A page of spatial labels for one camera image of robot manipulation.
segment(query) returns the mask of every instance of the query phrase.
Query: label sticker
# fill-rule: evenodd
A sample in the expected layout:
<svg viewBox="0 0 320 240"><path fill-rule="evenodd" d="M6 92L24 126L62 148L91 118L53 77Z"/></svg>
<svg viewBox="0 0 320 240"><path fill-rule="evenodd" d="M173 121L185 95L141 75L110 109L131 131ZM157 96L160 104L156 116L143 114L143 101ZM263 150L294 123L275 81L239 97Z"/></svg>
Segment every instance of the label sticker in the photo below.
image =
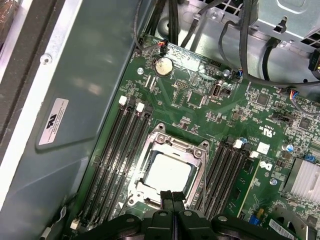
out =
<svg viewBox="0 0 320 240"><path fill-rule="evenodd" d="M258 148L256 149L256 151L261 154L267 155L269 152L269 148L270 148L270 145L265 144L263 142L259 142L259 145L258 145Z"/></svg>
<svg viewBox="0 0 320 240"><path fill-rule="evenodd" d="M270 220L269 222L269 226L275 230L278 234L288 238L288 239L292 239L292 240L295 240L295 237L290 233L288 232L287 230L285 230L282 226L280 226L276 221L274 220Z"/></svg>
<svg viewBox="0 0 320 240"><path fill-rule="evenodd" d="M69 100L63 98L57 98L55 100L40 138L39 145L50 144L55 140L68 103Z"/></svg>

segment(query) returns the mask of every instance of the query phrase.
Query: aluminum heatsink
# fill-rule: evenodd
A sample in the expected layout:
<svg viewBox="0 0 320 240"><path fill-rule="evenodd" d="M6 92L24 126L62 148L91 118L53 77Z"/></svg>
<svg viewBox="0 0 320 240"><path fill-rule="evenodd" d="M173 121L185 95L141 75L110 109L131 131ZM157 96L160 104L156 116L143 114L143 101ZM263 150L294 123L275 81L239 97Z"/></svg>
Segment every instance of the aluminum heatsink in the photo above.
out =
<svg viewBox="0 0 320 240"><path fill-rule="evenodd" d="M286 192L308 201L320 203L320 166L297 158L287 183Z"/></svg>

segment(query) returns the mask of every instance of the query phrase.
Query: integrated circuit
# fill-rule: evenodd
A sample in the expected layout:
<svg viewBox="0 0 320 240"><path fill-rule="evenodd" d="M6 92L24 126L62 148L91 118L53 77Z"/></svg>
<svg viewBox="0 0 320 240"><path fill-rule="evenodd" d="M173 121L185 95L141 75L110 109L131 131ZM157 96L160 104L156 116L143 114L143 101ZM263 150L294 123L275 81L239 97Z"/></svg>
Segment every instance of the integrated circuit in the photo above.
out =
<svg viewBox="0 0 320 240"><path fill-rule="evenodd" d="M317 225L318 219L312 215L308 215L306 222L315 227Z"/></svg>
<svg viewBox="0 0 320 240"><path fill-rule="evenodd" d="M257 100L256 100L256 103L260 104L262 106L266 106L267 103L268 103L268 100L269 100L269 96L268 95L260 93L258 98L257 98Z"/></svg>
<svg viewBox="0 0 320 240"><path fill-rule="evenodd" d="M304 129L304 130L308 130L310 124L311 124L311 120L303 117L300 121L299 128Z"/></svg>

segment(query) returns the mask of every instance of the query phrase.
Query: wire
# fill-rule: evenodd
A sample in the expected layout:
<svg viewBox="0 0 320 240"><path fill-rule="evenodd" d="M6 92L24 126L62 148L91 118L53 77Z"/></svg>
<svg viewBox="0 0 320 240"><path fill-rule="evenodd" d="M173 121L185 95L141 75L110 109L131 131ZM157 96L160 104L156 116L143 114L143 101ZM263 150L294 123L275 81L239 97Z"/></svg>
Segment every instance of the wire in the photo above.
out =
<svg viewBox="0 0 320 240"><path fill-rule="evenodd" d="M228 27L229 25L232 25L234 27L238 27L239 25L234 23L233 21L227 21L222 29L222 32L220 34L219 37L219 42L218 42L218 49L219 49L219 53L221 55L221 57L223 58L224 62L233 70L238 71L238 67L236 67L235 65L233 65L226 57L225 51L224 51L224 47L223 47L223 39L224 36L226 35L227 31L228 31Z"/></svg>
<svg viewBox="0 0 320 240"><path fill-rule="evenodd" d="M299 111L299 112L302 112L304 114L307 114L309 116L320 116L320 112L319 113L312 113L312 112L308 112L308 111L305 111L303 110L296 102L296 97L298 96L299 92L298 91L295 91L295 90L291 90L290 92L290 101L292 103L292 105Z"/></svg>
<svg viewBox="0 0 320 240"><path fill-rule="evenodd" d="M178 44L179 36L179 15L178 15L178 2L177 0L169 0L169 42Z"/></svg>
<svg viewBox="0 0 320 240"><path fill-rule="evenodd" d="M262 59L262 74L266 81L270 81L268 62L272 49L275 49L281 41L275 37L271 37L265 45L265 52Z"/></svg>
<svg viewBox="0 0 320 240"><path fill-rule="evenodd" d="M251 8L252 8L252 0L243 0L242 15L240 20L240 41L239 41L239 55L240 55L240 62L243 70L243 77L245 79L248 79L254 84L260 84L264 86L274 86L279 88L290 87L292 89L297 89L297 88L320 86L320 81L306 82L306 83L295 83L295 82L281 83L281 82L274 82L274 81L265 81L249 74L247 52L248 52L248 33L249 33L249 25L250 25Z"/></svg>
<svg viewBox="0 0 320 240"><path fill-rule="evenodd" d="M206 5L204 8L202 8L198 14L200 16L202 16L204 13L206 13L207 10L211 9L211 8L214 8L216 6L218 6L219 4L223 3L225 0L213 0L213 2L210 2L208 5ZM188 44L189 40L191 39L192 35L194 34L197 26L198 26L198 23L199 23L199 20L198 19L194 19L191 26L190 26L190 29L186 35L186 37L184 38L182 44L181 44L181 47L182 48L185 48L186 45Z"/></svg>
<svg viewBox="0 0 320 240"><path fill-rule="evenodd" d="M143 0L139 0L136 5L134 22L133 22L133 39L134 39L134 42L135 42L136 46L139 48L141 53L143 51L148 51L148 50L155 49L155 48L159 47L158 44L154 44L154 45L147 46L147 47L142 47L141 44L139 43L139 40L138 40L138 20L139 20L139 13L140 13L142 1Z"/></svg>
<svg viewBox="0 0 320 240"><path fill-rule="evenodd" d="M162 12L164 11L167 0L158 0L154 6L151 18L145 28L145 33L154 36L156 34L157 26L160 21Z"/></svg>
<svg viewBox="0 0 320 240"><path fill-rule="evenodd" d="M150 30L150 34L152 36L154 36L156 34L157 26L159 24L161 14L165 9L166 1L167 0L159 0L158 1L157 12L156 12L156 15L155 15L155 18L154 18L154 22L152 23L151 30Z"/></svg>

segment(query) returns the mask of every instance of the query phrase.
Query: capacitor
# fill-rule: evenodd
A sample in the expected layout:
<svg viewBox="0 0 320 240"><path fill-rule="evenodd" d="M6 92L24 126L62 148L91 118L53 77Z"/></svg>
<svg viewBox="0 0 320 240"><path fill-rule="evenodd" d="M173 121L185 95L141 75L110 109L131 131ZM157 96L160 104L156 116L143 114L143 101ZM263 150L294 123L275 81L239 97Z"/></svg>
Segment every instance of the capacitor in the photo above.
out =
<svg viewBox="0 0 320 240"><path fill-rule="evenodd" d="M292 144L283 144L281 148L283 151L287 151L289 153L292 153L295 149Z"/></svg>
<svg viewBox="0 0 320 240"><path fill-rule="evenodd" d="M174 63L167 57L160 57L154 64L155 73L162 78L169 76L174 69Z"/></svg>
<svg viewBox="0 0 320 240"><path fill-rule="evenodd" d="M223 71L223 76L229 77L229 76L230 76L230 70L229 70L229 69L225 69L225 70Z"/></svg>

